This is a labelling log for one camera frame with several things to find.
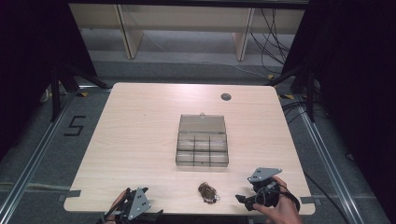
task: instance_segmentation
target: gray carpet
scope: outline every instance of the gray carpet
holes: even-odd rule
[[[112,85],[119,81],[129,82],[170,82],[170,83],[210,83],[210,84],[238,84],[263,85],[268,80],[258,75],[250,74],[227,65],[196,64],[196,63],[111,63],[94,62],[99,78]],[[241,68],[263,74],[266,72],[261,66],[241,66]],[[270,69],[280,71],[280,67]],[[81,84],[90,84],[78,79]],[[279,94],[290,93],[289,86],[292,79],[276,87]],[[99,214],[68,213],[63,209],[59,196],[65,195],[66,189],[72,184],[78,170],[85,149],[90,142],[92,133],[105,106],[108,92],[88,91],[86,97],[75,97],[67,108],[59,130],[53,138],[48,151],[38,167],[31,187],[24,193],[19,206],[9,223],[94,223]],[[282,105],[294,100],[280,100]],[[3,184],[0,193],[1,200],[7,193],[6,183],[16,181],[24,164],[38,144],[49,124],[51,102],[40,106],[26,132],[21,138],[19,146],[12,148],[6,159],[0,164],[0,182]],[[380,205],[364,181],[359,168],[353,161],[345,157],[347,149],[338,136],[332,122],[320,105],[315,105],[316,124],[327,148],[332,153],[337,167],[346,181],[347,186],[355,196],[358,207],[366,223],[389,223]],[[78,129],[69,128],[75,116],[75,125],[83,126],[79,135]],[[295,108],[286,116],[290,122],[290,132],[296,146],[304,170],[341,206],[331,181],[321,163],[318,152],[311,137],[304,126],[300,111]],[[304,223],[344,223],[335,207],[326,199],[323,193],[312,182],[307,180],[312,195],[319,199],[317,211],[313,216],[303,216]],[[34,188],[35,184],[45,185],[44,188]],[[191,220],[190,217],[166,217],[165,223],[182,223],[180,220]],[[263,222],[263,217],[254,217],[255,222]],[[236,223],[244,223],[243,218]]]

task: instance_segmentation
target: table surface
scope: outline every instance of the table surface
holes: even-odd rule
[[[221,99],[223,93],[232,96]],[[223,115],[228,167],[176,166],[182,114]],[[254,195],[247,178],[258,167],[280,168],[278,176],[298,199],[310,197],[303,170],[273,87],[118,83],[114,86],[71,187],[80,196],[64,208],[105,212],[126,188],[147,187],[148,212],[257,215],[235,199]],[[220,200],[207,204],[198,187],[207,182]],[[315,212],[302,204],[300,214]]]

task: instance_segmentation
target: wire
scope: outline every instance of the wire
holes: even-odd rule
[[[305,101],[293,102],[293,103],[290,103],[290,104],[287,104],[287,105],[282,105],[282,109],[283,110],[287,110],[289,108],[294,108],[294,107],[297,107],[297,106],[300,106],[300,105],[304,105],[304,104],[306,104]]]
[[[261,191],[264,191],[265,189],[267,189],[267,187],[262,187],[262,188],[260,188],[260,189],[257,191],[256,196],[254,197],[254,202],[255,202],[255,203],[258,203],[258,202],[257,202],[257,197],[259,197],[260,192],[261,192]],[[266,201],[266,199],[265,199],[265,192],[264,192],[264,194],[262,195],[262,198],[263,198],[262,204],[265,204],[265,201]]]
[[[317,188],[324,194],[324,196],[326,196],[326,198],[332,203],[332,205],[334,205],[335,209],[337,209],[337,211],[340,213],[341,217],[344,219],[346,224],[349,224],[349,221],[347,220],[346,215],[344,215],[343,211],[341,210],[341,208],[334,202],[334,200],[326,193],[326,191],[324,191],[323,188],[320,187],[320,185],[310,176],[308,175],[305,171],[304,175],[315,185],[317,186]]]
[[[285,117],[286,117],[286,116],[290,113],[290,111],[293,110],[294,108],[295,108],[295,107],[290,108],[289,111],[286,112]]]
[[[298,114],[297,116],[295,116],[294,118],[292,118],[291,120],[288,121],[288,124],[292,123],[295,119],[297,119],[298,117],[300,117],[303,113],[306,113],[306,110],[301,112],[300,114]]]
[[[279,39],[277,38],[277,31],[276,31],[276,9],[272,9],[272,22],[271,22],[271,25],[270,25],[270,23],[268,22],[268,20],[267,20],[267,18],[266,18],[266,16],[265,16],[265,13],[264,13],[264,11],[263,11],[263,9],[262,9],[262,17],[264,18],[264,20],[265,20],[265,23],[267,24],[267,27],[268,27],[268,36],[265,36],[265,34],[262,34],[263,36],[264,36],[264,38],[266,39],[266,42],[265,42],[265,45],[266,45],[266,43],[270,43],[272,46],[274,46],[274,47],[276,47],[276,48],[278,48],[278,50],[279,50],[279,53],[280,53],[280,56],[282,57],[282,60],[283,60],[283,63],[286,61],[286,55],[285,55],[285,53],[284,53],[284,50],[285,51],[290,51],[290,49],[288,48],[288,47],[286,47],[285,45],[283,45],[280,41],[279,41]],[[270,41],[269,40],[269,37],[270,36],[272,36],[273,37],[273,39],[275,40],[275,44],[272,42],[272,41]]]
[[[262,43],[260,43],[259,40],[257,40],[257,38],[254,36],[253,33],[250,33],[250,35],[253,37],[254,42],[257,44],[257,46],[259,47],[259,49],[262,51],[262,55],[265,53],[266,55],[270,56],[272,59],[274,59],[275,61],[277,61],[278,63],[283,64],[284,62],[280,61],[273,53],[271,53],[267,48],[266,48],[266,43],[267,41],[264,43],[264,45]]]
[[[163,47],[161,47],[161,46],[160,46],[159,44],[157,44],[154,40],[152,40],[151,38],[149,38],[148,35],[145,34],[145,37],[146,37],[149,41],[151,41],[154,45],[156,45],[159,49],[161,49],[163,52],[165,52],[165,53],[167,52]],[[242,71],[242,72],[250,73],[250,74],[253,74],[253,75],[258,75],[258,76],[260,76],[260,77],[263,77],[263,78],[265,78],[265,79],[270,80],[269,77],[266,77],[266,76],[263,75],[263,74],[256,73],[256,72],[252,72],[252,71],[248,71],[248,70],[245,70],[245,69],[240,68],[240,67],[238,67],[238,66],[236,66],[236,65],[233,65],[233,64],[227,64],[227,63],[212,63],[212,62],[207,62],[207,61],[191,61],[191,60],[188,60],[188,59],[177,58],[177,57],[170,57],[170,58],[176,59],[176,60],[185,61],[185,62],[189,62],[189,63],[207,63],[207,64],[216,64],[216,65],[231,66],[231,67],[236,68],[236,69],[238,69],[238,70],[240,70],[240,71]]]
[[[280,185],[280,184],[278,184],[278,185],[279,185],[280,187],[284,188],[284,189],[286,190],[286,192],[290,193],[290,191],[288,190],[288,188],[286,188],[285,186]]]

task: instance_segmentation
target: human hand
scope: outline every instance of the human hand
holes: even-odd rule
[[[111,204],[111,207],[110,207],[110,208],[112,208],[112,207],[115,206],[119,201],[121,201],[121,199],[123,198],[123,196],[125,195],[125,193],[126,193],[126,190],[124,190],[124,191],[119,195],[119,197],[113,202],[113,204]],[[108,216],[108,218],[106,219],[105,224],[116,224],[115,218],[116,218],[115,215],[110,215],[110,216]]]
[[[281,186],[280,191],[286,192],[285,189],[287,187],[286,183],[277,176],[273,176],[273,179],[277,181],[277,183]],[[285,195],[279,194],[279,201],[274,208],[269,208],[264,206],[263,204],[254,203],[253,208],[268,216],[265,220],[267,224],[275,223],[275,224],[301,224],[303,221],[301,220],[300,215],[296,209],[294,202],[292,202]]]

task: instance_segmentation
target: cable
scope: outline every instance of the cable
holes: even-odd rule
[[[266,188],[267,188],[267,187],[262,187],[262,188],[260,188],[260,189],[257,191],[256,196],[254,196],[254,203],[258,203],[258,202],[257,202],[257,197],[259,197],[260,191],[264,191]],[[262,195],[262,198],[263,198],[263,203],[262,203],[262,204],[265,204],[265,203],[266,203],[265,192],[264,192],[264,194]]]
[[[347,220],[347,217],[344,215],[343,211],[341,208],[334,202],[334,200],[324,191],[323,188],[320,187],[320,185],[310,176],[308,175],[305,171],[303,171],[304,175],[315,185],[317,188],[326,196],[326,198],[334,205],[335,209],[340,213],[341,217],[344,219],[346,224],[349,224],[349,221]]]
[[[292,118],[291,120],[288,121],[288,124],[292,123],[295,119],[297,119],[299,116],[301,116],[303,113],[306,113],[306,110],[301,112],[300,114],[298,114],[297,116],[295,116],[294,118]]]
[[[288,188],[286,188],[285,186],[283,186],[283,185],[280,185],[280,184],[278,184],[280,187],[282,187],[282,188],[284,188],[288,193],[290,193],[290,191],[288,190]]]
[[[279,39],[277,38],[277,31],[276,31],[276,9],[272,9],[272,22],[271,25],[269,24],[267,18],[265,17],[264,11],[262,9],[262,16],[264,17],[265,23],[267,24],[268,30],[269,30],[269,34],[268,36],[265,36],[265,34],[262,34],[264,36],[264,38],[266,39],[266,43],[270,43],[271,45],[273,45],[274,47],[278,48],[280,56],[282,57],[283,62],[286,61],[286,55],[283,52],[283,50],[285,51],[290,51],[289,48],[287,48],[285,45],[283,45],[282,43],[280,43]],[[269,37],[272,36],[276,42],[276,44],[272,43],[269,40]]]
[[[264,65],[264,61],[263,61],[264,53],[265,53],[266,55],[268,55],[269,57],[271,57],[272,59],[274,59],[275,61],[277,61],[278,63],[280,63],[280,64],[283,64],[283,62],[280,61],[276,56],[274,56],[270,51],[268,51],[268,50],[265,48],[265,45],[266,45],[266,44],[264,44],[264,46],[263,46],[263,45],[256,39],[256,37],[253,35],[253,33],[250,33],[250,35],[253,37],[253,39],[254,39],[256,45],[257,45],[257,46],[259,47],[259,49],[262,51],[262,67],[263,67],[265,70],[267,70],[268,72],[275,73],[275,74],[280,74],[280,73],[278,73],[278,72],[275,72],[275,71],[270,70],[269,68],[267,68],[267,67]]]
[[[296,108],[296,107],[298,107],[298,106],[302,106],[303,105],[303,103],[301,103],[301,104],[297,104],[297,105],[290,105],[290,106],[288,106],[288,107],[285,107],[283,110],[285,111],[285,110],[289,110],[288,112],[286,112],[285,113],[285,117],[291,112],[291,110],[293,110],[294,108]]]
[[[137,22],[135,21],[134,17],[133,17],[130,13],[129,13],[128,15],[129,15],[129,18],[134,22],[134,24],[135,24],[137,27],[139,27],[139,25],[138,25]],[[165,53],[167,52],[163,47],[161,47],[161,46],[160,46],[159,44],[157,44],[154,40],[152,40],[151,38],[149,38],[149,36],[148,36],[147,34],[145,34],[145,37],[146,37],[149,41],[151,41],[155,46],[157,46],[159,49],[161,49],[163,52],[165,52]],[[236,66],[236,65],[233,65],[233,64],[227,64],[227,63],[212,63],[212,62],[205,62],[205,61],[203,61],[203,62],[196,62],[196,61],[191,61],[191,60],[187,60],[187,59],[183,59],[183,58],[176,58],[176,57],[170,57],[170,58],[173,58],[173,59],[176,59],[176,60],[185,61],[185,62],[189,62],[189,63],[208,63],[208,64],[217,64],[217,65],[231,66],[231,67],[236,68],[236,69],[238,69],[238,70],[240,70],[240,71],[242,71],[242,72],[250,73],[250,74],[257,75],[257,76],[263,77],[263,78],[265,78],[265,79],[271,80],[269,77],[266,77],[266,76],[263,75],[263,74],[256,73],[256,72],[252,72],[252,71],[248,71],[248,70],[245,70],[245,69],[240,68],[240,67],[238,67],[238,66]]]
[[[282,105],[282,109],[283,110],[287,110],[289,108],[293,108],[293,107],[304,105],[304,104],[306,104],[305,101],[293,102],[293,103],[290,103],[290,104],[287,104],[287,105]]]

